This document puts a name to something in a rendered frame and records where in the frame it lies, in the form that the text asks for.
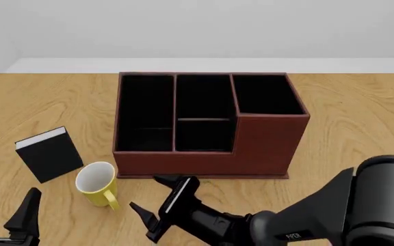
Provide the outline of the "black book with white pages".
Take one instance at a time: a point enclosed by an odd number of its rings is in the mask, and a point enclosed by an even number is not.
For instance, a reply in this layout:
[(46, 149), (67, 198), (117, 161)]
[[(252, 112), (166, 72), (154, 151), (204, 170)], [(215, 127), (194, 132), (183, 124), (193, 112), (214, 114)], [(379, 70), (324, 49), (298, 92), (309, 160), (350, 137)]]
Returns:
[(64, 126), (17, 141), (15, 146), (16, 153), (42, 184), (83, 167)]

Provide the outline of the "yellow and white mug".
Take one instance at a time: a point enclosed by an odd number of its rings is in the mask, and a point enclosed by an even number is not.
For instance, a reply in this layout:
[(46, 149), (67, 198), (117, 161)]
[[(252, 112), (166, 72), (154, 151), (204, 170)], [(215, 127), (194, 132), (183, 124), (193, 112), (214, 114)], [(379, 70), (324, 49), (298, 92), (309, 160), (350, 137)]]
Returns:
[(110, 206), (118, 210), (115, 167), (105, 161), (97, 161), (86, 165), (77, 174), (75, 186), (91, 204), (95, 206)]

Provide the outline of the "red-brown desk caddy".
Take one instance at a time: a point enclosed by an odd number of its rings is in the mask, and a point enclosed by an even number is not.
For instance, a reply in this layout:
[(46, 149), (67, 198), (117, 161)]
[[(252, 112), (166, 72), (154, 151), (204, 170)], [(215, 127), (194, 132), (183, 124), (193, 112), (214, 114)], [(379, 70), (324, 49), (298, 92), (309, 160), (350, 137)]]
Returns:
[(122, 72), (119, 178), (286, 178), (310, 114), (285, 73)]

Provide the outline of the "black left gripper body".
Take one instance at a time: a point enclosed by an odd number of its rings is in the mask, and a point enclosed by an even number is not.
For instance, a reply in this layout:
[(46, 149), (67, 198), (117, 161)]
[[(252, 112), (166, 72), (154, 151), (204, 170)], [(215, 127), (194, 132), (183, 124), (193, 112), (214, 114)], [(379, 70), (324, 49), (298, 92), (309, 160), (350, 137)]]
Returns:
[(10, 239), (0, 237), (0, 246), (38, 246), (40, 239), (28, 236), (24, 239)]

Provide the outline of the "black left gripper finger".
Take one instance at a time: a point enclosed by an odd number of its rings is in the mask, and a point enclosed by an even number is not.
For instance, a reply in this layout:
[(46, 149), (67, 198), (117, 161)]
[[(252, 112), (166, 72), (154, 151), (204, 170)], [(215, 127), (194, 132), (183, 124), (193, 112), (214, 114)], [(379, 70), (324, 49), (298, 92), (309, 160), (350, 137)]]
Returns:
[(10, 239), (26, 239), (28, 236), (39, 238), (38, 213), (42, 192), (31, 188), (17, 211), (5, 223)]

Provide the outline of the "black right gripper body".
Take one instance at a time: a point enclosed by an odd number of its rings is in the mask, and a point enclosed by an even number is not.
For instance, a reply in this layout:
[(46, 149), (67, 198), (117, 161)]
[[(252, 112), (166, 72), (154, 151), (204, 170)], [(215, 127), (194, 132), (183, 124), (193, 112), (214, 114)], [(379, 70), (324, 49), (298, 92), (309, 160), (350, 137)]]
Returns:
[(171, 190), (158, 210), (157, 229), (147, 233), (147, 237), (154, 243), (157, 243), (174, 223), (183, 218), (197, 204), (195, 192), (200, 186), (199, 180), (195, 176), (182, 177), (184, 177), (184, 181), (180, 190)]

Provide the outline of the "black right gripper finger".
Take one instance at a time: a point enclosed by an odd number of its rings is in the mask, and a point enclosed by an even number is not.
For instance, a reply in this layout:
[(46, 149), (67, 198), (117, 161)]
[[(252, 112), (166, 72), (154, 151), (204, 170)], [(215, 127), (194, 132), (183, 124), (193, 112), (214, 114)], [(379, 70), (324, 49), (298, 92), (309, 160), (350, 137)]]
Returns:
[(130, 202), (129, 206), (138, 214), (142, 220), (142, 223), (149, 232), (154, 232), (157, 229), (157, 224), (159, 221), (152, 212), (145, 210), (141, 206), (138, 206), (135, 202)]
[(158, 175), (153, 176), (154, 180), (163, 186), (167, 186), (172, 190), (180, 190), (184, 177), (175, 175)]

